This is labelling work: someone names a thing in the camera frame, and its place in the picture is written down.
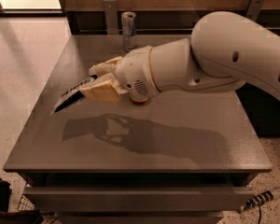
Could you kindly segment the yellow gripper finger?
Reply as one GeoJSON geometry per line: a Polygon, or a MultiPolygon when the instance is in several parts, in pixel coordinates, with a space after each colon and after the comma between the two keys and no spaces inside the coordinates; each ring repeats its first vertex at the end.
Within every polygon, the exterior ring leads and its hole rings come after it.
{"type": "Polygon", "coordinates": [[[129,91],[124,89],[112,73],[102,75],[84,84],[80,91],[87,100],[118,102],[129,91]]]}
{"type": "Polygon", "coordinates": [[[121,61],[122,57],[118,56],[103,63],[96,64],[89,69],[89,75],[91,77],[101,77],[105,74],[114,73],[121,61]]]}

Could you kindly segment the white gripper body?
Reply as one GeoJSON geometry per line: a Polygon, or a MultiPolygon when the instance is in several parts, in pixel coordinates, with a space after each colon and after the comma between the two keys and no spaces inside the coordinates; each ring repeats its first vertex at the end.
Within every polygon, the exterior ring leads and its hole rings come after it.
{"type": "Polygon", "coordinates": [[[150,99],[160,94],[152,78],[151,51],[151,46],[134,49],[119,62],[115,77],[129,91],[130,98],[150,99]]]}

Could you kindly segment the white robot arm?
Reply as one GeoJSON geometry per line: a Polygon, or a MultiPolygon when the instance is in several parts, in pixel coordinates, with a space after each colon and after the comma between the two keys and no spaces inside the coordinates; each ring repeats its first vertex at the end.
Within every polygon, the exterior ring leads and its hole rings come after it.
{"type": "Polygon", "coordinates": [[[191,37],[134,49],[93,66],[81,92],[89,100],[143,103],[163,91],[234,91],[250,83],[280,101],[280,36],[231,12],[213,12],[191,37]]]}

